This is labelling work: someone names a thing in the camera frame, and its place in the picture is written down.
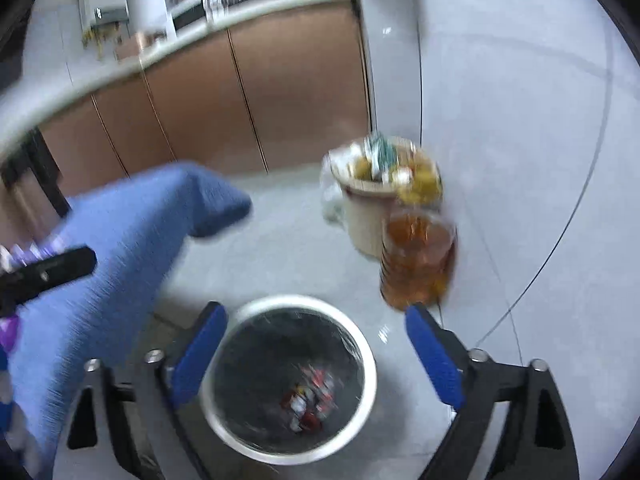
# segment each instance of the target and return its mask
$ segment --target beige bucket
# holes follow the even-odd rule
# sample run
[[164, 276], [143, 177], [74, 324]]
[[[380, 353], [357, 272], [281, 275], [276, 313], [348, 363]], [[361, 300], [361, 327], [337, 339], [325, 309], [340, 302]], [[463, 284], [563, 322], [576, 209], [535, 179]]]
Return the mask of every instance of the beige bucket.
[[[391, 137], [389, 140], [398, 148], [400, 163], [422, 159], [432, 164], [434, 171], [438, 173], [433, 161], [410, 140], [401, 137]], [[382, 229], [389, 210], [396, 201], [396, 187], [345, 177], [333, 165], [331, 171], [344, 194], [344, 220], [353, 245], [357, 250], [380, 259]]]

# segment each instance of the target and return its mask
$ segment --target metal screw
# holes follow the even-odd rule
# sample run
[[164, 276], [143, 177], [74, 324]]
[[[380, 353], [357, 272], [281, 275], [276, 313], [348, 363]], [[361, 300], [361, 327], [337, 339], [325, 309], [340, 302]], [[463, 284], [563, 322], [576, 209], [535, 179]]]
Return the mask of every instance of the metal screw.
[[89, 359], [84, 363], [84, 370], [87, 372], [95, 372], [100, 368], [100, 359]]
[[479, 348], [472, 348], [469, 350], [469, 357], [473, 362], [484, 363], [489, 358], [489, 354]]
[[542, 359], [533, 359], [531, 366], [533, 366], [533, 369], [537, 372], [546, 372], [549, 370], [549, 365]]
[[162, 350], [152, 350], [145, 355], [145, 361], [149, 364], [157, 363], [164, 359], [164, 352]]

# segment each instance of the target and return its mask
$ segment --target white countertop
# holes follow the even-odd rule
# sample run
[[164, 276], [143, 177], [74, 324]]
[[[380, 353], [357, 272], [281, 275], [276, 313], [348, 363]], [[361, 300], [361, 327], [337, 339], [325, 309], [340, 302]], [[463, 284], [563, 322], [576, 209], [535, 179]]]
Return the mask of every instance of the white countertop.
[[73, 84], [68, 78], [61, 83], [58, 73], [21, 80], [0, 96], [0, 153], [10, 150], [29, 129], [85, 95], [141, 72], [213, 32], [272, 12], [337, 1], [343, 0], [249, 0], [232, 7], [215, 22], [203, 21], [201, 25], [189, 28], [175, 39], [158, 42], [138, 57], [127, 58], [117, 64], [105, 64], [101, 68], [91, 70], [87, 76], [74, 80]]

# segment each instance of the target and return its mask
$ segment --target kitchen cabinet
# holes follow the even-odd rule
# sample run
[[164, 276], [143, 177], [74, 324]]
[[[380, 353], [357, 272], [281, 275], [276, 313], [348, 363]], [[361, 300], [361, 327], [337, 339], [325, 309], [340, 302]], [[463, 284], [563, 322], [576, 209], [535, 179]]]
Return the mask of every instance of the kitchen cabinet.
[[319, 162], [369, 131], [360, 27], [351, 5], [307, 7], [230, 29], [268, 168]]
[[264, 171], [226, 32], [162, 60], [146, 80], [178, 159], [225, 174]]
[[132, 175], [174, 160], [142, 75], [100, 90], [94, 99], [127, 173]]
[[0, 182], [0, 245], [11, 248], [33, 239], [20, 206]]
[[60, 189], [75, 195], [127, 176], [91, 97], [40, 125], [60, 167]]

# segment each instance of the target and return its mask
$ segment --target black trash bag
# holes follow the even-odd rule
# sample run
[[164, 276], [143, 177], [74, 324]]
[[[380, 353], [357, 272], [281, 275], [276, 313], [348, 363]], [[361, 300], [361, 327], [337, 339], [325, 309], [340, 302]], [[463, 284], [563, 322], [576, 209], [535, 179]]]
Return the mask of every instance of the black trash bag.
[[232, 434], [262, 452], [320, 446], [347, 425], [360, 402], [362, 356], [351, 336], [321, 314], [261, 314], [219, 351], [216, 412]]

